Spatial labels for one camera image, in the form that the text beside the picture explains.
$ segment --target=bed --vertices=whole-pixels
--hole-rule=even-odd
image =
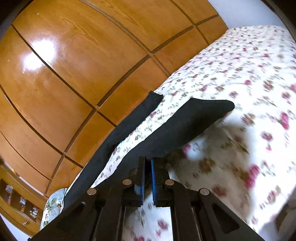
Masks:
[[[114,149],[91,187],[190,98],[230,100],[235,109],[168,154],[166,166],[187,188],[208,188],[254,231],[273,221],[296,185],[296,44],[288,30],[229,29],[154,92],[161,103]],[[72,185],[49,198],[41,228],[60,213]],[[129,209],[122,239],[172,240],[169,208],[156,208],[147,194],[141,208]]]

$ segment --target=white floral fabric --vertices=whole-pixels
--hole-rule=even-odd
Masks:
[[[296,44],[279,26],[233,28],[174,72],[164,98],[114,150],[92,187],[189,98],[227,99],[235,109],[167,160],[187,188],[208,188],[258,232],[296,184]],[[172,240],[170,212],[151,195],[131,210],[124,241]]]

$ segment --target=round metal bolt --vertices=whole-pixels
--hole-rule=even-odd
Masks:
[[[96,189],[95,188],[90,188],[89,190],[87,190],[87,194],[88,195],[94,195],[94,194],[96,194]]]
[[[124,179],[124,180],[122,181],[122,183],[123,183],[123,185],[128,186],[128,185],[132,184],[132,181],[131,181],[131,179]]]
[[[202,194],[202,195],[207,196],[207,195],[209,195],[209,193],[210,193],[210,191],[207,190],[206,188],[202,188],[202,189],[200,190],[200,194]]]
[[[172,185],[174,185],[174,181],[172,180],[172,179],[167,179],[166,181],[165,181],[165,184],[166,185],[168,185],[168,186],[172,186]]]

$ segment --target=black fabric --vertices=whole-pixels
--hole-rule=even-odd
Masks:
[[[150,91],[146,99],[109,134],[65,196],[64,207],[89,189],[106,166],[113,150],[156,109],[162,99],[163,95]]]
[[[111,185],[120,181],[131,178],[129,173],[137,168],[139,156],[145,156],[148,159],[153,157],[164,157],[176,148],[186,144],[196,136],[200,135],[207,127],[213,124],[216,120],[224,117],[229,111],[234,109],[234,104],[227,100],[200,100],[191,98],[176,113],[169,118],[161,127],[155,130],[144,141],[140,142],[136,147],[130,150],[122,159],[115,172],[102,183],[98,189],[109,189]],[[88,169],[93,173],[93,169],[97,168],[97,164],[88,164]],[[103,170],[103,166],[96,171],[97,176]],[[87,179],[88,173],[85,171],[85,176],[76,180],[78,184],[74,185],[75,196],[65,196],[64,207],[69,206],[77,197],[82,195],[95,181]],[[84,189],[80,188],[81,182],[87,181]]]

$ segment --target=white wall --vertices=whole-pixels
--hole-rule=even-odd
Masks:
[[[261,0],[208,0],[228,28],[254,25],[284,26]]]
[[[2,214],[0,214],[0,215],[1,215],[1,218],[3,219],[4,223],[8,227],[8,229],[11,231],[13,236],[15,236],[15,238],[17,239],[17,241],[27,241],[28,240],[29,236],[27,234],[23,233],[18,228],[13,226],[5,217],[2,216]]]

